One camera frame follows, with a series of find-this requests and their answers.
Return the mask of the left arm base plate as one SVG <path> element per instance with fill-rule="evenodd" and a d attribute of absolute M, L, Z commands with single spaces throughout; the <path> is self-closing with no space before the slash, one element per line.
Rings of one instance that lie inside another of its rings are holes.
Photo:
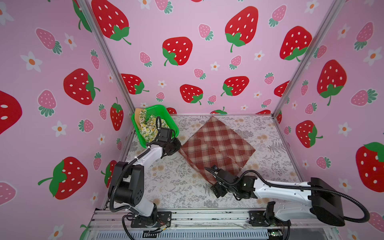
<path fill-rule="evenodd" d="M 172 212 L 156 212 L 150 217 L 137 216 L 131 221 L 131 228 L 160 228 L 171 225 Z"/>

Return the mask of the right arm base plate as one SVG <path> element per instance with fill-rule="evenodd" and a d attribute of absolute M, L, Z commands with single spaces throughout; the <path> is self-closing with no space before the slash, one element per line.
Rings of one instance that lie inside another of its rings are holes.
<path fill-rule="evenodd" d="M 290 221 L 281 221 L 274 216 L 267 217 L 266 211 L 249 211 L 249 224 L 252 227 L 290 227 Z"/>

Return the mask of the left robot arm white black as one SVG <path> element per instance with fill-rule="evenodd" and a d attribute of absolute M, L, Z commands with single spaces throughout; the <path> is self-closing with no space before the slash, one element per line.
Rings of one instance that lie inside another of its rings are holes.
<path fill-rule="evenodd" d="M 158 222 L 158 210 L 155 203 L 145 196 L 145 169 L 166 156 L 171 156 L 181 148 L 181 142 L 175 131 L 163 127 L 160 117 L 156 118 L 158 133 L 155 139 L 147 144 L 146 150 L 132 161 L 118 162 L 109 186 L 109 209 L 116 213 L 128 210 L 136 220 L 143 221 L 146 226 L 154 226 Z"/>

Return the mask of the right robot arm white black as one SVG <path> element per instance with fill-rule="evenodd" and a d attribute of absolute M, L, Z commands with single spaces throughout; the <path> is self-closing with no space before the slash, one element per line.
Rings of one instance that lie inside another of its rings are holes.
<path fill-rule="evenodd" d="M 245 171 L 239 177 L 219 169 L 217 166 L 205 168 L 217 181 L 212 187 L 217 198 L 231 193 L 236 200 L 279 199 L 289 201 L 291 207 L 279 207 L 268 204 L 264 218 L 288 222 L 292 219 L 317 219 L 320 222 L 343 227 L 346 222 L 366 223 L 371 216 L 367 208 L 356 199 L 336 191 L 319 178 L 309 182 L 284 183 L 265 180 L 254 170 Z M 348 200 L 364 214 L 362 218 L 350 218 L 344 215 L 342 199 Z"/>

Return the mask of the red plaid skirt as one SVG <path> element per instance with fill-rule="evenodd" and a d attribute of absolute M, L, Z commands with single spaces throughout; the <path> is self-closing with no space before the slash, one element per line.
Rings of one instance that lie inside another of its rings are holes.
<path fill-rule="evenodd" d="M 216 166 L 236 176 L 255 151 L 233 129 L 215 117 L 211 117 L 179 150 L 187 163 L 212 185 L 216 180 L 205 167 Z"/>

